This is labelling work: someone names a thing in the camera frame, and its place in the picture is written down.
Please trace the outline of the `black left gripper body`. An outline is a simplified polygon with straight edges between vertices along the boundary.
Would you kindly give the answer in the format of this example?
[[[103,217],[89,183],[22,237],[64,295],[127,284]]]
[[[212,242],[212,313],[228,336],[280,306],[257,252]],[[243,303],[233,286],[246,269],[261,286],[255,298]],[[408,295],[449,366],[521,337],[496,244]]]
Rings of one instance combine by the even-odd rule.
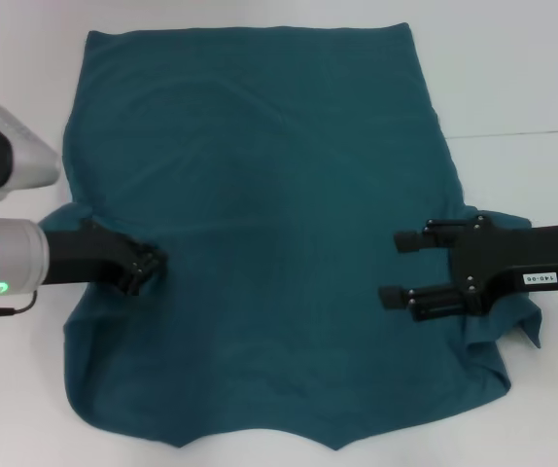
[[[46,231],[50,263],[44,283],[110,284],[125,294],[125,274],[137,266],[140,242],[84,220],[74,231]]]

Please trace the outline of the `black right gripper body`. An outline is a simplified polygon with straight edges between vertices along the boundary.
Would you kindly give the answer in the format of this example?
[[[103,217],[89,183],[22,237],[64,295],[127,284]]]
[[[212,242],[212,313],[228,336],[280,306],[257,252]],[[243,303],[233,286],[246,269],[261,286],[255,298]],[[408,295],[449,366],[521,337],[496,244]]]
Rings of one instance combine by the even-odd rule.
[[[449,265],[469,315],[488,313],[507,295],[558,291],[558,226],[505,229],[486,219],[477,244],[450,251]]]

